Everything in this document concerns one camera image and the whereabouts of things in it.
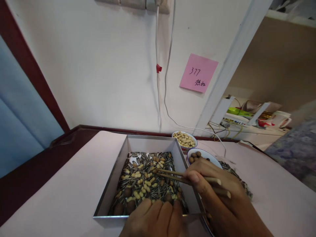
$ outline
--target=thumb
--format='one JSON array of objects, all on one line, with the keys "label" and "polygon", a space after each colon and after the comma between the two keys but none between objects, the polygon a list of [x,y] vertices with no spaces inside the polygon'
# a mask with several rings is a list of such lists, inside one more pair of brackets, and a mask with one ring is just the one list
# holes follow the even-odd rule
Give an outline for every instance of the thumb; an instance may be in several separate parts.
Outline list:
[{"label": "thumb", "polygon": [[192,182],[197,192],[200,194],[204,207],[213,215],[213,212],[230,212],[223,204],[220,198],[216,195],[212,186],[204,179],[204,177],[197,171],[190,171],[187,175]]}]

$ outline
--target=white bowl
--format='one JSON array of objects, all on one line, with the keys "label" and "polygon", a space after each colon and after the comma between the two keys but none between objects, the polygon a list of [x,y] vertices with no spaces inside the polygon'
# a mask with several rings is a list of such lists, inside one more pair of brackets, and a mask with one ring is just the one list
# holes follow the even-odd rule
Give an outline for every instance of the white bowl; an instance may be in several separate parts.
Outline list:
[{"label": "white bowl", "polygon": [[193,149],[193,148],[195,148],[195,147],[198,145],[198,141],[197,141],[197,140],[195,139],[195,137],[193,137],[190,133],[182,132],[182,131],[181,131],[181,133],[186,134],[188,137],[192,137],[193,141],[195,142],[195,146],[194,146],[194,147],[184,147],[184,146],[181,146],[180,143],[179,143],[179,145],[180,145],[180,147],[181,147],[181,150],[182,150],[183,152],[188,152],[190,149]]},{"label": "white bowl", "polygon": [[214,165],[216,165],[218,168],[223,169],[223,167],[221,166],[221,164],[218,162],[218,160],[216,160],[216,158],[214,156],[212,156],[210,153],[208,153],[205,150],[199,149],[199,148],[192,148],[188,151],[188,155],[187,155],[187,159],[189,164],[191,165],[190,161],[189,161],[189,157],[191,157],[192,153],[196,153],[197,151],[201,152],[201,156],[203,158],[209,158],[210,162],[212,162]]}]

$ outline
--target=red tag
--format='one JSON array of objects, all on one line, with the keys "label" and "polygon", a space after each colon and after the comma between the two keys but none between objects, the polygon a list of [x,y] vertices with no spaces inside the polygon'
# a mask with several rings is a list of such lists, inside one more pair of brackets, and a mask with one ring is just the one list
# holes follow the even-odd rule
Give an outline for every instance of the red tag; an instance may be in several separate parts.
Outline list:
[{"label": "red tag", "polygon": [[156,65],[157,73],[159,73],[162,70],[162,67],[160,67],[158,64]]}]

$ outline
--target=light switch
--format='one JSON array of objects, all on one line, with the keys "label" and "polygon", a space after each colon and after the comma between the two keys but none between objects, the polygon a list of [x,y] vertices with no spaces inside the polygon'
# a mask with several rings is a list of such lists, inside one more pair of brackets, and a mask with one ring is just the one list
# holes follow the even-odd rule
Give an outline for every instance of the light switch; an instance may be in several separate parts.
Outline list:
[{"label": "light switch", "polygon": [[96,1],[119,5],[119,0],[96,0]]},{"label": "light switch", "polygon": [[[170,5],[171,5],[171,0],[163,0],[162,4],[159,6],[159,13],[170,14]],[[146,9],[151,12],[157,12],[157,6],[155,4],[155,0],[147,0]]]},{"label": "light switch", "polygon": [[121,0],[121,5],[125,7],[145,10],[146,0]]}]

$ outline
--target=white mug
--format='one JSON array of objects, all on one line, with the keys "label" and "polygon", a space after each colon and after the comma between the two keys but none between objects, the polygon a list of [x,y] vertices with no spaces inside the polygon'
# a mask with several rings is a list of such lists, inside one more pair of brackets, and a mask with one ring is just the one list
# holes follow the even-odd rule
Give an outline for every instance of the white mug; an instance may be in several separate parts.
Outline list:
[{"label": "white mug", "polygon": [[284,128],[292,121],[290,116],[291,114],[289,113],[283,111],[276,111],[273,113],[271,118],[268,119],[268,121],[273,123],[275,127]]}]

